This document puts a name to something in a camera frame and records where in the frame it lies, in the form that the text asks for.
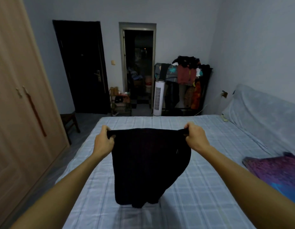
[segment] mattress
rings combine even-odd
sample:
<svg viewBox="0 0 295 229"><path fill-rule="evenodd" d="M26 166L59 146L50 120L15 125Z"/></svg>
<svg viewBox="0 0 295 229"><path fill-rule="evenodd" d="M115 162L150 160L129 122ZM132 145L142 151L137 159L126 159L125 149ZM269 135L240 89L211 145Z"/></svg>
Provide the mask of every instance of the mattress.
<svg viewBox="0 0 295 229"><path fill-rule="evenodd" d="M182 129L194 121L206 131L212 146L242 165L244 157L267 158L272 152L254 136L218 115L194 117L105 117L68 164L61 180L91 155L95 136L102 125L111 129ZM158 204L142 209L121 206L114 196L114 170L109 154L86 182L64 228L254 228L214 168L192 151L184 173L168 188Z"/></svg>

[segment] wooden wardrobe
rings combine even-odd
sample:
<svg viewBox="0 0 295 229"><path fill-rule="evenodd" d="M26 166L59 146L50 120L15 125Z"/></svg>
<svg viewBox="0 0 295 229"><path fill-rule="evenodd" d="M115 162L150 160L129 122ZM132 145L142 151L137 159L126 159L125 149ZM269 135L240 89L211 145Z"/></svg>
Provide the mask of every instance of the wooden wardrobe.
<svg viewBox="0 0 295 229"><path fill-rule="evenodd" d="M22 0L0 0L0 225L69 147Z"/></svg>

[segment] red garment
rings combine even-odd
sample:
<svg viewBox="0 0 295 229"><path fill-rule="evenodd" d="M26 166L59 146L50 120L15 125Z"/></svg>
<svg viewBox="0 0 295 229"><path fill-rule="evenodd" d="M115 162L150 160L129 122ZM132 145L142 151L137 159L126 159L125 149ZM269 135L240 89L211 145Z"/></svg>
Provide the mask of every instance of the red garment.
<svg viewBox="0 0 295 229"><path fill-rule="evenodd" d="M199 81L195 84L195 90L192 95L191 109L199 109L199 102L201 100L201 83Z"/></svg>
<svg viewBox="0 0 295 229"><path fill-rule="evenodd" d="M192 85L196 78L196 69L189 69L188 67L177 66L177 83Z"/></svg>

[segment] white tower fan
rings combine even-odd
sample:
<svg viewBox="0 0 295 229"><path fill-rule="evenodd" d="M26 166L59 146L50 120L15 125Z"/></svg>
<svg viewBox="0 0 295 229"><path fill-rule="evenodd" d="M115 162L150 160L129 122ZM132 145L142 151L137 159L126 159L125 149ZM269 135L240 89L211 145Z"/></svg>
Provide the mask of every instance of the white tower fan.
<svg viewBox="0 0 295 229"><path fill-rule="evenodd" d="M161 116L164 90L165 90L165 82L163 80L157 80L155 82L155 92L154 92L154 108L153 108L154 116Z"/></svg>

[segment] black door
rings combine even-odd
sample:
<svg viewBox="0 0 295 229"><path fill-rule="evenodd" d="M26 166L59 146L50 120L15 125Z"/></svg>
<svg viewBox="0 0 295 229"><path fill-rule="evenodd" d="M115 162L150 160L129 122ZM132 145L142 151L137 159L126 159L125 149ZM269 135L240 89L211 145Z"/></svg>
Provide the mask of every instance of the black door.
<svg viewBox="0 0 295 229"><path fill-rule="evenodd" d="M54 28L75 111L110 111L100 22L56 21Z"/></svg>

